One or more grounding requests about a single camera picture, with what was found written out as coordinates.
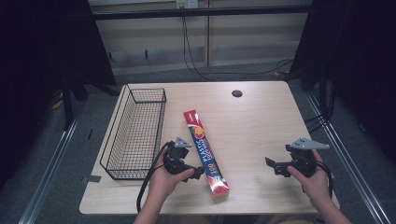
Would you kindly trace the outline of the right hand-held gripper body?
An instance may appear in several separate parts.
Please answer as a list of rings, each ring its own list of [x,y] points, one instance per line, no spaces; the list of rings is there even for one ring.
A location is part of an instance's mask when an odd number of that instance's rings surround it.
[[[314,174],[317,163],[313,154],[313,149],[329,149],[328,144],[316,142],[304,137],[300,137],[294,142],[286,145],[286,150],[291,155],[291,164],[305,177]]]

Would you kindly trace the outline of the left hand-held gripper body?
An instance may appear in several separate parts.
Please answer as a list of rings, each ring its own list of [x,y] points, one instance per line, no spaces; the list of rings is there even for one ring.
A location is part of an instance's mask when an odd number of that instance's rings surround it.
[[[167,152],[163,155],[163,164],[168,173],[177,175],[190,168],[184,162],[184,159],[188,155],[188,147],[191,147],[191,143],[177,137],[175,141],[171,141],[167,148]]]

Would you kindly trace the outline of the long plastic wrap box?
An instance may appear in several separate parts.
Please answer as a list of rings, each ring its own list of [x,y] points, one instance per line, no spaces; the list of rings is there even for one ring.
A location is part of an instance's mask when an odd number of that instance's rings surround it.
[[[206,137],[205,128],[196,110],[186,111],[183,113],[183,116],[201,164],[205,168],[206,181],[211,191],[212,200],[222,200],[229,195],[230,187],[221,173],[215,155]]]

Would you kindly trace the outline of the person's left hand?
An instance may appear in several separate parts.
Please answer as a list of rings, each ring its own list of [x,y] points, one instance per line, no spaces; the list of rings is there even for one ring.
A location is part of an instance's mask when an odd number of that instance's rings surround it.
[[[166,198],[175,190],[179,182],[190,178],[194,174],[193,169],[188,169],[177,175],[169,174],[163,165],[163,155],[166,151],[167,149],[160,155],[154,166],[154,173],[149,181],[148,196],[145,205],[163,204]]]

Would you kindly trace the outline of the person's right hand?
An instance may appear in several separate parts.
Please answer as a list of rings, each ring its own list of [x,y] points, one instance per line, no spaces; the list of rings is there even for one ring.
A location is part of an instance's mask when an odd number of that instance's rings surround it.
[[[287,170],[302,184],[305,194],[318,211],[330,209],[332,198],[328,189],[328,176],[322,168],[317,167],[314,174],[310,177],[304,176],[292,166],[288,166]]]

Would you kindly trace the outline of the grey tape piece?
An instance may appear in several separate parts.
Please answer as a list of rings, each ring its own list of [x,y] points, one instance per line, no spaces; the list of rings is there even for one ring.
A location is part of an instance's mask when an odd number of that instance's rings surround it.
[[[101,180],[101,176],[98,175],[89,175],[89,176],[83,176],[80,179],[80,183],[82,184],[88,184],[89,182],[93,182],[93,183],[99,183]]]

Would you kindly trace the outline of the black curtain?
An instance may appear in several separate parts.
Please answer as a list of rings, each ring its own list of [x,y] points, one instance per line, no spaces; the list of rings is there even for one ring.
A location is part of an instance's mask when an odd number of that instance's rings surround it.
[[[396,0],[312,0],[290,71],[328,78],[396,163]]]
[[[116,83],[89,0],[0,0],[0,190],[56,91]]]

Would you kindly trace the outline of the black stand leg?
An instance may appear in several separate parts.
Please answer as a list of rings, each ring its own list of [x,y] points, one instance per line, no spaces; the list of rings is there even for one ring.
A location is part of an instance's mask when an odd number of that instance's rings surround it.
[[[71,126],[74,120],[71,94],[74,94],[75,98],[78,101],[87,100],[89,94],[84,87],[84,80],[77,77],[65,77],[63,79],[62,94],[65,114],[64,130],[66,131]]]

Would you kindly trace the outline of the black horizontal bar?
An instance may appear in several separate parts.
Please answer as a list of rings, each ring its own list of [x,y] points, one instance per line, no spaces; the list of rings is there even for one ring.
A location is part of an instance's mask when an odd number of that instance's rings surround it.
[[[201,17],[201,16],[233,16],[233,15],[260,15],[260,14],[290,14],[307,13],[314,8],[308,5],[274,6],[274,7],[216,7],[193,9],[160,9],[144,11],[109,11],[95,12],[92,16],[96,20],[131,20],[174,17]]]

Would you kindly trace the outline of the metal floor rail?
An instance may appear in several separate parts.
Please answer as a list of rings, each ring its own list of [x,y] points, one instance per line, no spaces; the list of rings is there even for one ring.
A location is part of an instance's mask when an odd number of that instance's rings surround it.
[[[377,199],[374,192],[369,187],[368,183],[364,179],[361,171],[357,167],[356,163],[352,160],[352,157],[347,151],[346,146],[342,142],[339,134],[334,129],[332,123],[324,118],[324,114],[319,110],[318,99],[313,93],[309,92],[306,94],[306,98],[311,105],[313,111],[318,116],[320,127],[324,130],[328,138],[332,143],[332,147],[336,151],[338,157],[346,168],[351,181],[357,189],[359,195],[364,201],[366,207],[371,213],[376,224],[391,224],[389,216],[386,214],[384,207],[381,202]]]
[[[64,153],[67,150],[71,138],[74,135],[75,129],[78,126],[79,118],[80,115],[77,115],[74,119],[72,119],[69,127],[65,131],[63,131],[62,137],[49,161],[49,165],[47,166],[45,173],[43,174],[35,190],[35,193],[25,207],[18,224],[35,224],[36,218],[40,212],[40,209],[50,190],[53,179],[57,173],[60,162],[64,156]]]

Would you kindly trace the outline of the white wall socket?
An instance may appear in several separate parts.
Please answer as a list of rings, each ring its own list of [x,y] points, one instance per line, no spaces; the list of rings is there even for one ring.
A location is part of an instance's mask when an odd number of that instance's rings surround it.
[[[176,0],[177,8],[198,8],[198,0]]]

